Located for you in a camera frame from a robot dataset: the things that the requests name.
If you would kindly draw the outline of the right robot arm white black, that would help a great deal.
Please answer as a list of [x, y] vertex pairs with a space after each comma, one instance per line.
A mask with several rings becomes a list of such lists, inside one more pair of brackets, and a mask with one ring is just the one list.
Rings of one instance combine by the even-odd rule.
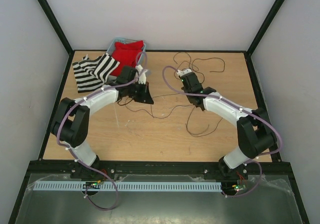
[[240, 165], [258, 157], [277, 142], [276, 132], [271, 128], [263, 108], [252, 110], [242, 107], [224, 98], [215, 89], [204, 88], [191, 69], [176, 73], [183, 84], [181, 90], [191, 104], [202, 111], [219, 115], [236, 128], [238, 146], [218, 161], [218, 172], [223, 178], [231, 178]]

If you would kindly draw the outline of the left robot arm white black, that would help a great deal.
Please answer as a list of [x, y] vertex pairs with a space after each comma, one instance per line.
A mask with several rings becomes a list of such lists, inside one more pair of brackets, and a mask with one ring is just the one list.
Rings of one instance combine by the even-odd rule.
[[106, 82], [102, 87], [87, 96], [60, 101], [50, 132], [74, 158], [82, 165], [82, 172], [89, 178], [101, 174], [99, 157], [87, 141], [90, 117], [107, 105], [116, 103], [124, 97], [142, 104], [154, 104], [150, 95], [146, 68], [125, 66], [120, 75]]

